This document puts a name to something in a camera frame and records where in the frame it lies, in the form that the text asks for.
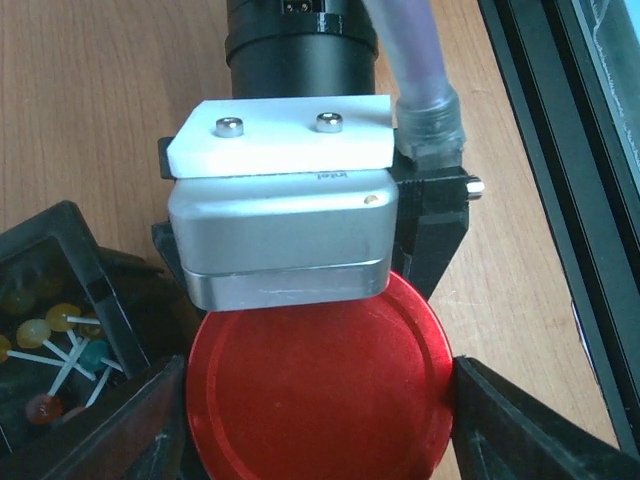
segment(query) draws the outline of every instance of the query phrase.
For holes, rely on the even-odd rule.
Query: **metal bolt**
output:
[[[321,113],[316,118],[316,128],[320,133],[340,133],[342,131],[342,115],[338,113]]]
[[[482,194],[484,193],[484,182],[480,180],[478,177],[471,176],[469,180],[467,180],[467,199],[468,200],[479,200],[482,198]]]
[[[236,138],[244,134],[244,123],[235,117],[221,118],[216,122],[215,134],[222,138]]]

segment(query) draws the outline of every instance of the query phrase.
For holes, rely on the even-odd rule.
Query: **red round cap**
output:
[[[187,413],[216,480],[428,478],[453,423],[451,349],[392,274],[351,302],[210,313]]]

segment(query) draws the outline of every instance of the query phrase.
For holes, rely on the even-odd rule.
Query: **lollipop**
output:
[[[45,319],[54,332],[66,332],[73,328],[73,324],[100,325],[100,320],[80,316],[81,310],[70,303],[59,303],[52,307]]]
[[[51,343],[49,341],[50,336],[51,329],[49,328],[47,322],[40,318],[34,318],[31,320],[27,320],[22,325],[20,325],[16,333],[16,341],[18,342],[18,345],[24,349],[33,349],[40,346],[45,346],[62,360],[68,362],[69,355],[67,355],[56,345]],[[91,381],[94,381],[96,379],[96,376],[93,373],[87,372],[84,368],[82,368],[82,366],[76,365],[75,362],[72,368],[75,368],[78,372],[80,372]]]
[[[82,413],[86,410],[86,407],[76,407],[76,408],[72,408],[71,410],[69,410],[67,413],[65,413],[62,416],[62,423],[64,422],[68,422],[69,420],[71,420],[73,417],[75,417],[76,415],[78,415],[79,413]]]
[[[113,360],[109,360],[108,358],[102,358],[100,359],[100,361],[102,363],[104,363],[105,365],[108,365],[109,367],[113,368],[114,370],[118,370],[119,372],[123,373],[124,370],[122,369],[122,367],[120,366],[119,363],[114,362]]]
[[[41,393],[29,400],[25,410],[31,423],[47,425],[62,415],[62,401],[59,397]]]
[[[100,377],[100,380],[98,381],[98,384],[96,385],[96,388],[93,389],[93,392],[89,397],[89,400],[87,400],[87,403],[85,404],[86,407],[90,407],[98,399],[98,395],[100,395],[100,392],[102,391],[105,384],[107,383],[107,380],[109,379],[109,375],[111,374],[112,370],[113,370],[112,367],[107,367],[107,369],[104,371],[104,373]]]
[[[2,298],[0,308],[9,315],[26,315],[36,304],[36,296],[29,290],[19,288],[8,292]]]
[[[105,336],[104,329],[100,325],[100,320],[97,319],[95,313],[89,313],[85,315],[78,323],[78,333],[85,338],[91,340],[97,340]]]
[[[105,358],[109,358],[109,345],[104,340],[94,340],[84,349],[78,363],[87,371],[95,373],[106,367],[102,362]]]
[[[40,274],[33,285],[33,291],[37,297],[51,300],[62,292],[64,280],[58,276]]]
[[[76,363],[78,362],[78,359],[80,358],[80,355],[82,355],[82,352],[87,347],[87,345],[89,345],[89,339],[85,338],[80,343],[80,345],[78,345],[77,347],[73,347],[71,349],[71,354],[69,355],[69,359],[62,366],[62,368],[58,372],[58,376],[53,381],[53,384],[51,385],[51,388],[49,389],[49,392],[48,392],[49,395],[53,396],[53,395],[56,394],[58,389],[62,386],[62,384],[64,383],[65,379],[69,375],[69,372],[71,372],[71,369],[74,368],[74,366],[77,366]]]
[[[45,365],[53,365],[55,367],[62,367],[64,362],[60,360],[54,360],[47,357],[39,357],[38,355],[30,355],[28,353],[16,352],[11,350],[11,342],[4,335],[0,335],[0,363],[6,362],[9,357],[19,358],[22,360],[28,360],[30,362],[42,363]]]

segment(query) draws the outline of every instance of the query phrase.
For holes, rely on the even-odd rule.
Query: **wooden table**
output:
[[[462,99],[465,166],[487,184],[431,303],[455,354],[475,356],[615,443],[474,0],[436,1]],[[0,229],[78,203],[98,242],[160,263],[167,216],[156,140],[206,98],[228,97],[224,2],[1,0]],[[378,86],[395,87],[384,57]],[[437,478],[456,478],[452,451]]]

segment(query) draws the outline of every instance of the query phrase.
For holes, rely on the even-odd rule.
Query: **white plastic mount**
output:
[[[340,133],[321,133],[322,113],[342,116]],[[222,118],[239,118],[244,134],[215,134]],[[209,100],[198,105],[169,145],[176,178],[374,170],[393,162],[388,95]]]

